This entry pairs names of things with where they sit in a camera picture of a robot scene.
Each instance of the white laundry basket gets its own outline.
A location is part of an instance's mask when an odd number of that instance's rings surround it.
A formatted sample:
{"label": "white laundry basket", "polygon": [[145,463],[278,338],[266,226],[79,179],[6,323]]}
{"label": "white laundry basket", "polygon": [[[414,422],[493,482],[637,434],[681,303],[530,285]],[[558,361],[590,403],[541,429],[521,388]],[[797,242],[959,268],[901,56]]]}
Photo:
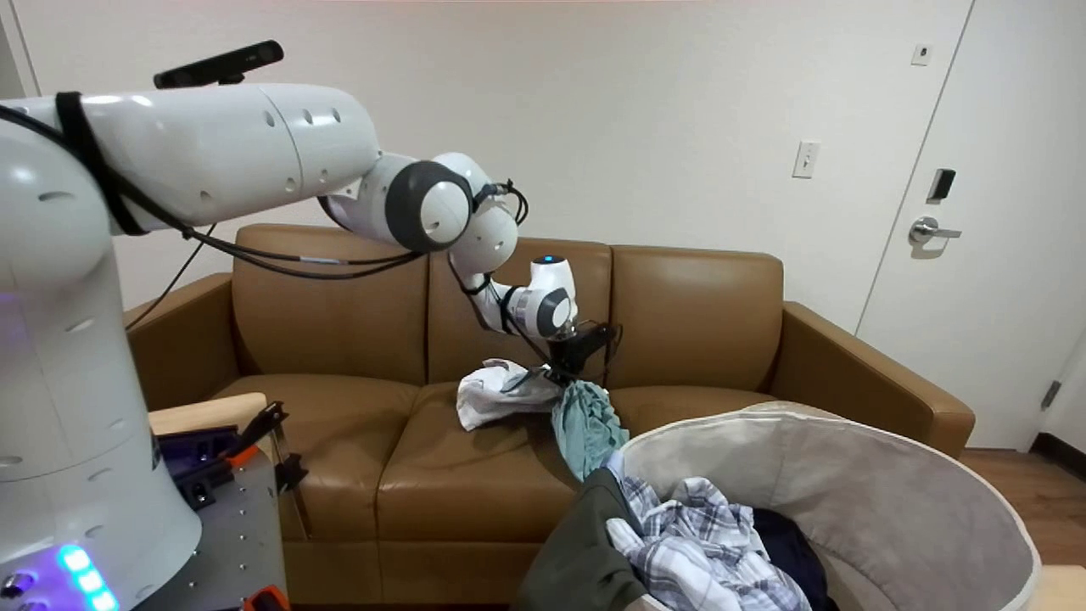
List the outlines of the white laundry basket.
{"label": "white laundry basket", "polygon": [[630,437],[613,471],[668,488],[707,474],[791,515],[842,611],[1027,609],[1039,550],[981,474],[908,437],[800,403],[676,422]]}

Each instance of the green towel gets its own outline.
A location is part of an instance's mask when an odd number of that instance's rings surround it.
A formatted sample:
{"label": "green towel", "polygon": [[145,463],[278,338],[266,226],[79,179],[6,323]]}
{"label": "green towel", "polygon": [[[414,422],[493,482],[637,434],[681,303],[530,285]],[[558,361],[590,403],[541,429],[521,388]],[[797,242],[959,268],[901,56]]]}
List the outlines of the green towel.
{"label": "green towel", "polygon": [[550,409],[550,429],[560,456],[571,471],[582,482],[595,467],[607,466],[607,459],[630,437],[607,391],[590,380],[573,380],[560,403]]}

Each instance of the black cloth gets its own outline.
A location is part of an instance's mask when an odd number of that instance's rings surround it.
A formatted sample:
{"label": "black cloth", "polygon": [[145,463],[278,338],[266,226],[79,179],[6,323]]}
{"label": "black cloth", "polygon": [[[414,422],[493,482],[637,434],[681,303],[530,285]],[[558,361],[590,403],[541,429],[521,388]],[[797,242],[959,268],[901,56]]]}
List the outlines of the black cloth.
{"label": "black cloth", "polygon": [[607,467],[590,471],[567,515],[550,531],[527,581],[517,590],[517,611],[613,611],[645,594],[636,566],[612,547],[607,519],[630,515],[616,480]]}
{"label": "black cloth", "polygon": [[774,566],[800,583],[815,611],[837,611],[837,603],[828,597],[823,566],[795,519],[774,509],[752,509],[752,531]]}

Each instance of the crumpled clothing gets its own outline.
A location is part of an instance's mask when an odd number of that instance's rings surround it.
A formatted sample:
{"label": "crumpled clothing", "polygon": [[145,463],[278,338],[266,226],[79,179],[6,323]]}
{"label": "crumpled clothing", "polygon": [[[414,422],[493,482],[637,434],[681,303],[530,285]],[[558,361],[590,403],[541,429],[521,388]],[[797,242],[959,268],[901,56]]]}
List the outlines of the crumpled clothing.
{"label": "crumpled clothing", "polygon": [[564,399],[550,409],[550,429],[576,482],[607,466],[607,459],[630,437],[629,429],[622,429],[607,391],[590,380],[573,380],[564,391]]}
{"label": "crumpled clothing", "polygon": [[530,373],[512,361],[485,361],[461,378],[456,395],[456,413],[466,431],[512,413],[545,413],[564,396],[564,388],[543,373]]}
{"label": "crumpled clothing", "polygon": [[648,594],[680,611],[810,611],[805,590],[769,562],[752,509],[709,480],[681,480],[673,498],[622,480],[645,535],[607,519],[612,544],[636,562]]}

